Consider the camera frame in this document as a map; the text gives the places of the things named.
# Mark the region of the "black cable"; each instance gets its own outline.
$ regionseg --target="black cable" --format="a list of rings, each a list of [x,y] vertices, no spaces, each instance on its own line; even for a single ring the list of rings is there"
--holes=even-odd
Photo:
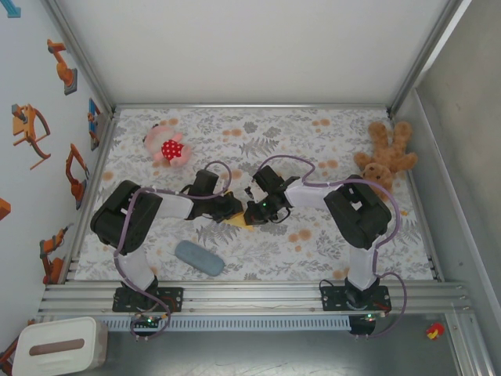
[[[336,287],[333,285],[332,282],[330,282],[329,280],[320,280],[319,282],[319,290],[320,290],[320,294],[322,294],[322,282],[327,282],[331,287]]]

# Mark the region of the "aluminum frame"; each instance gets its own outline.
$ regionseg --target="aluminum frame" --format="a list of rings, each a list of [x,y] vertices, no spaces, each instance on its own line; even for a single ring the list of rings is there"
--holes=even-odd
[[[85,51],[78,43],[77,37],[68,24],[63,11],[57,4],[57,0],[41,0],[52,22],[61,33],[65,44],[77,65],[82,69],[82,73],[88,79],[92,90],[97,94],[103,103],[104,110],[109,114],[114,110],[113,100],[100,84],[98,74],[93,70],[92,65],[85,55]],[[416,58],[413,67],[404,80],[402,87],[398,90],[395,100],[391,105],[389,113],[395,114],[402,105],[407,94],[415,86],[427,65],[433,63],[434,58],[447,40],[447,37],[456,26],[457,21],[464,12],[470,0],[450,0],[439,17],[431,35],[427,39],[419,56]],[[121,108],[169,108],[169,107],[222,107],[221,104],[141,104],[141,105],[119,105]],[[233,104],[227,107],[300,107],[300,108],[326,108],[326,107],[371,107],[367,105],[336,106],[332,104]],[[81,242],[85,235],[85,229],[90,220],[92,203],[95,200],[99,176],[101,176],[104,161],[111,140],[116,122],[107,125],[103,143],[99,148],[99,160],[93,179],[89,186],[89,193],[84,202],[82,217],[80,219],[74,246],[66,257],[63,272],[59,282],[61,284],[48,286],[42,299],[39,316],[43,320],[51,320],[55,316],[63,313],[82,316],[94,314],[96,316],[112,315],[110,303],[113,298],[114,288],[118,282],[91,282],[74,281],[73,269],[77,265],[77,255],[81,248]],[[416,194],[416,187],[413,184],[413,177],[410,176],[411,186],[414,190],[416,210],[421,212],[420,219],[424,219],[419,196]],[[429,229],[424,228],[424,237],[429,239]],[[442,270],[436,251],[430,249],[431,258],[434,261],[438,276]],[[319,315],[324,314],[321,310],[322,303],[318,286],[312,282],[300,283],[201,283],[201,282],[161,282],[161,286],[168,285],[182,286],[186,289],[184,315],[222,315],[222,314],[246,314],[269,315],[283,314],[297,315]],[[402,291],[394,281],[385,281],[390,288],[390,294],[394,298],[395,310],[401,305]],[[476,317],[472,312],[470,298],[467,290],[460,284],[443,283],[437,281],[412,281],[408,282],[409,289],[409,310],[407,313],[444,313],[454,349],[456,351],[457,363],[460,370],[465,375],[493,374],[492,365],[488,358],[487,350],[483,338],[479,335]]]

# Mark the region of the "pink stuffed toy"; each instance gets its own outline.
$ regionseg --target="pink stuffed toy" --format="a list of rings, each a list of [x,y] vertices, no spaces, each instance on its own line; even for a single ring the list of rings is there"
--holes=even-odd
[[[155,124],[142,140],[154,161],[167,159],[172,167],[183,166],[191,157],[191,147],[180,143],[182,134],[166,125]]]

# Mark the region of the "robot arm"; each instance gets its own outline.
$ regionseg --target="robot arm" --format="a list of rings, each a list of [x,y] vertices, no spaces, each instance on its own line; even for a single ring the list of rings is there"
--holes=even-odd
[[[356,179],[361,178],[352,175],[350,183],[335,188],[325,186],[325,183],[315,186],[303,183],[298,177],[284,181],[269,166],[265,166],[254,175],[254,181],[266,195],[258,202],[247,203],[244,218],[248,225],[258,225],[282,222],[293,207],[329,211],[341,235],[351,245],[350,271],[346,280],[348,300],[353,306],[363,306],[379,284],[373,272],[373,244],[386,233],[391,213],[367,185],[356,183]],[[214,221],[221,222],[243,211],[242,204],[231,192],[209,197],[213,195],[217,181],[218,176],[213,172],[200,170],[195,182],[182,190],[190,198],[172,192],[162,194],[159,190],[141,192],[137,196],[125,232],[124,246],[117,257],[127,276],[126,284],[132,283],[150,295],[156,293],[157,278],[148,267],[146,254],[143,250],[136,250],[157,216],[191,220],[210,215]],[[129,202],[139,188],[128,180],[122,182],[92,217],[91,229],[104,244],[118,248]],[[279,212],[283,209],[287,215],[279,219]],[[148,298],[143,298],[142,303],[137,305],[142,309],[149,309],[154,304]]]
[[[202,198],[213,194],[217,181],[218,176],[213,172],[198,171],[195,182],[186,186],[182,193],[187,193],[190,197],[200,197],[199,200],[159,192],[141,192],[137,196],[125,234],[124,246],[118,255],[118,262],[127,280],[154,295],[157,279],[148,267],[145,252],[138,248],[146,239],[156,217],[191,220],[202,215],[210,215],[214,221],[221,222],[243,211],[242,203],[232,192],[224,196]],[[91,230],[97,234],[102,243],[118,248],[130,200],[139,188],[139,185],[129,180],[123,181],[93,215]],[[141,308],[148,309],[154,302],[146,299],[143,303]]]
[[[349,181],[361,179],[352,175]],[[303,183],[298,177],[280,178],[269,166],[254,175],[254,181],[267,196],[249,201],[244,218],[248,225],[282,222],[291,208],[309,207],[330,212],[343,238],[351,245],[350,271],[346,281],[352,304],[366,300],[379,280],[373,271],[374,244],[387,232],[391,213],[366,184],[347,183],[329,187],[325,183]],[[247,189],[252,197],[252,189]],[[287,214],[279,219],[278,213]]]

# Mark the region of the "white wall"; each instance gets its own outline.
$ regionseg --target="white wall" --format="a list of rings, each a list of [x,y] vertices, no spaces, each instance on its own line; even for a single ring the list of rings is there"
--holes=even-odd
[[[500,2],[472,2],[419,92],[439,116],[438,145],[501,301],[500,17]]]
[[[0,197],[12,205],[12,212],[0,221],[0,352],[15,339],[34,316],[44,290],[44,270],[39,258],[39,242],[49,239],[79,212],[65,176],[70,143],[80,150],[91,173],[99,149],[90,151],[88,98],[91,90],[78,76],[78,90],[65,96],[56,73],[56,59],[47,51],[47,38],[60,42],[45,10],[38,1],[16,0],[21,18],[8,19],[0,12]],[[70,67],[73,60],[62,52]],[[26,143],[13,146],[11,105],[30,103],[44,115],[51,135],[39,146],[51,157],[30,171],[38,156]],[[43,134],[36,121],[38,136]],[[74,176],[84,173],[74,162]],[[72,244],[71,228],[58,255]]]
[[[391,104],[447,0],[60,0],[115,103]]]

